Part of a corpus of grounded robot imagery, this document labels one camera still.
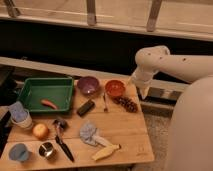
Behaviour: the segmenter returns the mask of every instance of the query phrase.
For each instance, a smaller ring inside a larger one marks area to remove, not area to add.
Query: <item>black handle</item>
[[[56,140],[56,143],[58,143],[62,150],[64,151],[64,153],[67,155],[67,157],[72,161],[74,162],[74,157],[69,149],[69,147],[58,137],[56,136],[55,137],[55,140]]]

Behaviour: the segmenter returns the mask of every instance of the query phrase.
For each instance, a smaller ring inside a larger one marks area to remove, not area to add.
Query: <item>pine cone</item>
[[[138,111],[138,106],[128,97],[117,97],[113,99],[113,102],[123,106],[127,112],[136,113]]]

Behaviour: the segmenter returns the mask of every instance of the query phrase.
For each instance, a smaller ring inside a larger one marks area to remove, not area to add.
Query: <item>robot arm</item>
[[[132,75],[143,91],[158,71],[192,83],[174,107],[168,136],[165,171],[213,170],[213,58],[170,55],[165,46],[137,52]]]
[[[166,46],[143,48],[136,53],[135,60],[138,67],[132,74],[132,81],[141,89],[143,98],[158,71],[188,83],[213,74],[210,56],[171,55]]]

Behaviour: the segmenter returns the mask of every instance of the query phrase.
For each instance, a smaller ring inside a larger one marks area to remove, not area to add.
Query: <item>green tray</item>
[[[18,100],[30,113],[68,113],[73,88],[72,78],[28,78]],[[42,99],[50,100],[58,109],[42,105]]]

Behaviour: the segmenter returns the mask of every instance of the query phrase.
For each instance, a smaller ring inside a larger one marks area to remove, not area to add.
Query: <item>black wall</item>
[[[213,55],[213,42],[0,20],[0,56],[131,74],[135,53],[156,45]]]

